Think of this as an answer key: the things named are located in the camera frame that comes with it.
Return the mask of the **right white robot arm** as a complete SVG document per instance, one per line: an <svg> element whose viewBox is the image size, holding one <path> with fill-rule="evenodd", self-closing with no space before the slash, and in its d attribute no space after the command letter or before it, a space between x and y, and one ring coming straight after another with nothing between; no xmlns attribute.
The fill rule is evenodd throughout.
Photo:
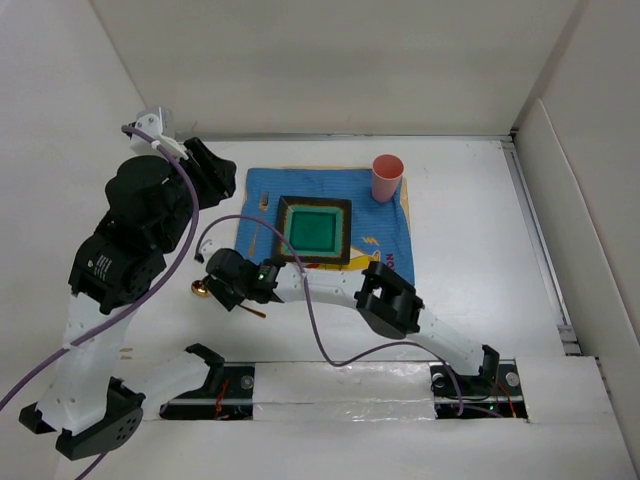
<svg viewBox="0 0 640 480"><path fill-rule="evenodd" d="M372 261L362 271L305 269L267 259L255 264L237 251L202 249L205 288L228 311L244 301L259 304L309 301L358 312L377 335L396 341L416 338L483 394L499 379L499 353L471 340L431 313L416 289L387 265Z"/></svg>

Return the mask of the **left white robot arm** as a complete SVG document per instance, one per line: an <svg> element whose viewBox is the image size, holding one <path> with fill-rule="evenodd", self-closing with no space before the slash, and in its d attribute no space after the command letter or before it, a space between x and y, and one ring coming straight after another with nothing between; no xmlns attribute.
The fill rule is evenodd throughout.
<svg viewBox="0 0 640 480"><path fill-rule="evenodd" d="M148 380L113 375L133 316L188 253L199 212L235 192L234 162L197 137L184 146L176 165L154 154L125 161L105 187L106 214L75 255L56 377L19 415L36 435L57 433L56 449L71 461L120 448L144 414L184 393L208 397L222 387L223 357L199 343ZM169 253L176 255L172 265Z"/></svg>

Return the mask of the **gold spoon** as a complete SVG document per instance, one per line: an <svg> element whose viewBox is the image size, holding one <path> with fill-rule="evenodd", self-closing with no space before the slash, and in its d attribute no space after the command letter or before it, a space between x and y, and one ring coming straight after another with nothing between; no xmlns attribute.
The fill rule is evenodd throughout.
<svg viewBox="0 0 640 480"><path fill-rule="evenodd" d="M194 280L191 284L191 291L198 297L206 298L211 296L211 292L206 288L202 280ZM267 315L264 312L255 310L243 304L240 304L239 308L259 318L265 319L267 317Z"/></svg>

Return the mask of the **pink plastic cup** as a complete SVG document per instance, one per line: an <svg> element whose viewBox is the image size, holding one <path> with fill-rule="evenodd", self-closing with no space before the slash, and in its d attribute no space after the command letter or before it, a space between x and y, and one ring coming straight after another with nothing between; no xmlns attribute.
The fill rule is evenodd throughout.
<svg viewBox="0 0 640 480"><path fill-rule="evenodd" d="M372 163L372 196L379 203L390 201L404 174L404 164L395 155L384 154Z"/></svg>

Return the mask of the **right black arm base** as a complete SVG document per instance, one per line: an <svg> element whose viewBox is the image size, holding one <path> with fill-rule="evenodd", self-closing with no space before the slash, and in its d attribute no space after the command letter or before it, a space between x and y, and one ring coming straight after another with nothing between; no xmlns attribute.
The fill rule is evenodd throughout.
<svg viewBox="0 0 640 480"><path fill-rule="evenodd" d="M437 420L527 419L516 362L502 361L495 380L457 375L458 387L441 363L429 365Z"/></svg>

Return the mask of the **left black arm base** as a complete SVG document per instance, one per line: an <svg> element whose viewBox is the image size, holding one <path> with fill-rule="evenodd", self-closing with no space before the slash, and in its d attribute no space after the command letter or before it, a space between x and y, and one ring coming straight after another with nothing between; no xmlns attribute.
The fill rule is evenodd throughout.
<svg viewBox="0 0 640 480"><path fill-rule="evenodd" d="M253 418L254 363L228 363L221 355L196 343L186 348L208 367L203 385L161 406L164 420L239 421Z"/></svg>

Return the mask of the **green square ceramic plate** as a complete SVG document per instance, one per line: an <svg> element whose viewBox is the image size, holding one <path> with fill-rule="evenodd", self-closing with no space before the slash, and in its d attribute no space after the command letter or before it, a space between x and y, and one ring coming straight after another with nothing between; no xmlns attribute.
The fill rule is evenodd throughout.
<svg viewBox="0 0 640 480"><path fill-rule="evenodd" d="M308 264L347 265L350 261L352 202L348 199L281 196L271 257Z"/></svg>

